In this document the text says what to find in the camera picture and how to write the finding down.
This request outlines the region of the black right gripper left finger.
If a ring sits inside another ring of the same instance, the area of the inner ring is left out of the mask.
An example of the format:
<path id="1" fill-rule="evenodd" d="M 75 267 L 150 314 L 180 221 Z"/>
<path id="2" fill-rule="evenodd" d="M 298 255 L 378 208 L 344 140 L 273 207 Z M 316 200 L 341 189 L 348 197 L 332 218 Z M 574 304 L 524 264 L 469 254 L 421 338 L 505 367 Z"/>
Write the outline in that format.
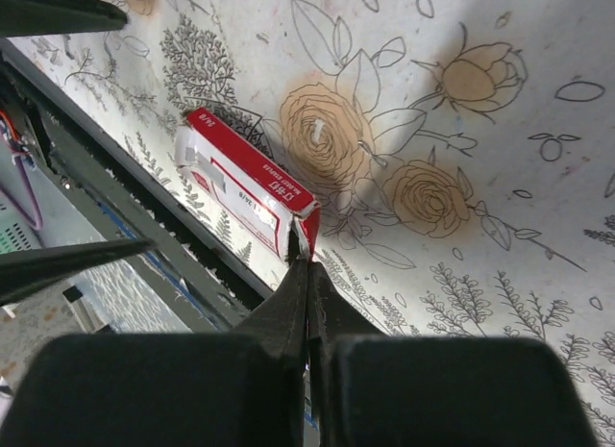
<path id="1" fill-rule="evenodd" d="M 226 333 L 64 335 L 32 360 L 5 446 L 300 446 L 308 264 Z"/>

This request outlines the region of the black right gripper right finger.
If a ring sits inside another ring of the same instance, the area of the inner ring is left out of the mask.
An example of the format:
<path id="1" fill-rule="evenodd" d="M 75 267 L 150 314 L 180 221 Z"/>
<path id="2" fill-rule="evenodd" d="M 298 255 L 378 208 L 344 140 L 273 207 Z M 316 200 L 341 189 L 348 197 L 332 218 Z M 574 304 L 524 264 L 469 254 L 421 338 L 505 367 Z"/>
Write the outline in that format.
<path id="1" fill-rule="evenodd" d="M 564 365 L 530 338 L 389 336 L 308 268 L 313 415 L 325 446 L 593 446 Z"/>

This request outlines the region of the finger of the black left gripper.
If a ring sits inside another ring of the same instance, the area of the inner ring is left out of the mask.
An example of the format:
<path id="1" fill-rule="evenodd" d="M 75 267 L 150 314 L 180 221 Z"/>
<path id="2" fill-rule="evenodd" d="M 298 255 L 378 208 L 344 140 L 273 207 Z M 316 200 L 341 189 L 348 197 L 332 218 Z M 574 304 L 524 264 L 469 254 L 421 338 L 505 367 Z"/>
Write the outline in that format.
<path id="1" fill-rule="evenodd" d="M 1 0 L 1 37 L 122 30 L 128 16 L 102 0 Z"/>
<path id="2" fill-rule="evenodd" d="M 94 267 L 154 249 L 154 241 L 118 239 L 1 255 L 1 305 L 20 303 L 49 286 Z"/>

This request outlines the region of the red white staple box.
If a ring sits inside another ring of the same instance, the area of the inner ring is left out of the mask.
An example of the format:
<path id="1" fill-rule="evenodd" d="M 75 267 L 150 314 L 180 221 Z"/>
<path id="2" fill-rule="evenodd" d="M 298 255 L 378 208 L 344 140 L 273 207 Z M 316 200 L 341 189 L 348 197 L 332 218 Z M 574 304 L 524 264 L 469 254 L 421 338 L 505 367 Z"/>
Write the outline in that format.
<path id="1" fill-rule="evenodd" d="M 204 108 L 177 130 L 175 164 L 281 261 L 311 260 L 320 223 L 316 197 Z"/>

